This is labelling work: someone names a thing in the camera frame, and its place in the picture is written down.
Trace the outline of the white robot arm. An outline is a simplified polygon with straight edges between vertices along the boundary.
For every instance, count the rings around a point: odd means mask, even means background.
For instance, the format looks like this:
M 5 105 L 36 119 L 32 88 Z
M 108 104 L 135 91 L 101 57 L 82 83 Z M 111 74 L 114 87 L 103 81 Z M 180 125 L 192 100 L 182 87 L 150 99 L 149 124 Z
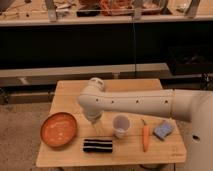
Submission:
M 96 122 L 104 111 L 173 118 L 191 123 L 189 171 L 213 171 L 213 91 L 153 90 L 108 92 L 104 81 L 92 78 L 78 96 L 86 119 Z

